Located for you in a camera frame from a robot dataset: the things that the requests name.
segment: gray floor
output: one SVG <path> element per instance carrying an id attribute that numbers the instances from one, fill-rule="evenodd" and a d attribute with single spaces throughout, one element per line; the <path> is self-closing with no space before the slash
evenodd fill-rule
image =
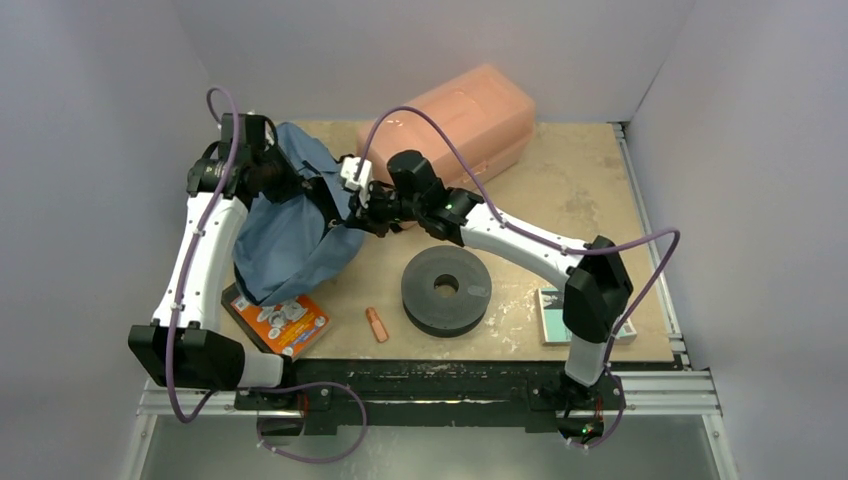
<path id="1" fill-rule="evenodd" d="M 629 416 L 589 454 L 556 434 L 518 428 L 371 428 L 358 451 L 329 465 L 304 465 L 256 448 L 255 419 L 201 417 L 184 426 L 160 417 L 143 478 L 487 480 L 619 478 L 718 479 L 700 416 Z M 299 454 L 340 452 L 355 427 L 335 437 L 303 437 Z"/>

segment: blue bag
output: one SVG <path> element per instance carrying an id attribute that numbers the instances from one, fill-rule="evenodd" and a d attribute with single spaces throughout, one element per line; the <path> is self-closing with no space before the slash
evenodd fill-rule
<path id="1" fill-rule="evenodd" d="M 294 124 L 277 127 L 280 148 L 304 178 L 324 178 L 342 219 L 351 193 L 342 188 L 340 165 L 320 141 Z M 236 284 L 252 303 L 271 306 L 311 292 L 334 277 L 362 247 L 365 232 L 335 226 L 309 198 L 273 204 L 253 201 L 233 248 Z"/>

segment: salmon-colored roll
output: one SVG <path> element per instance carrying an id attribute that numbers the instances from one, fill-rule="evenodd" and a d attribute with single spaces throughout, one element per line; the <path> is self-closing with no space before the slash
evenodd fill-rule
<path id="1" fill-rule="evenodd" d="M 389 339 L 389 332 L 386 331 L 386 327 L 383 326 L 383 321 L 380 320 L 380 316 L 377 315 L 377 310 L 375 310 L 374 307 L 368 307 L 365 309 L 365 318 L 367 318 L 368 323 L 371 324 L 371 331 L 374 332 L 374 338 L 376 338 L 378 342 L 383 343 Z"/>

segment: barcode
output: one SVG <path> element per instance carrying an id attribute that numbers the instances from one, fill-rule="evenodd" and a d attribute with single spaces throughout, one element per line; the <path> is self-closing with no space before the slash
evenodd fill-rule
<path id="1" fill-rule="evenodd" d="M 244 297 L 239 297 L 233 302 L 233 306 L 236 307 L 236 310 L 239 312 L 243 312 L 245 308 L 250 305 L 250 302 L 247 301 Z"/>

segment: table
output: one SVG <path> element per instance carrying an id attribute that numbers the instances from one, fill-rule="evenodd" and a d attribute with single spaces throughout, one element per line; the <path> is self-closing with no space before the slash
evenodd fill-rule
<path id="1" fill-rule="evenodd" d="M 355 122 L 298 124 L 336 157 L 355 150 Z M 591 241 L 600 234 L 623 243 L 643 234 L 621 150 L 609 124 L 538 124 L 522 160 L 490 180 L 486 188 L 506 213 L 564 236 Z M 383 239 L 368 236 L 354 261 L 310 294 L 335 325 L 305 355 L 401 360 L 567 357 L 568 347 L 542 345 L 535 292 L 547 283 L 486 252 L 474 251 L 491 274 L 492 300 L 474 330 L 442 339 L 412 325 L 401 304 L 400 278 L 413 256 L 439 244 L 445 243 L 417 226 Z M 638 248 L 622 257 L 638 291 L 653 271 L 649 252 Z M 391 337 L 388 342 L 375 341 L 365 319 L 367 307 L 377 309 Z M 663 314 L 658 295 L 649 293 L 633 315 L 638 337 L 632 344 L 616 346 L 612 360 L 671 361 Z M 223 309 L 221 316 L 224 335 L 255 348 Z"/>

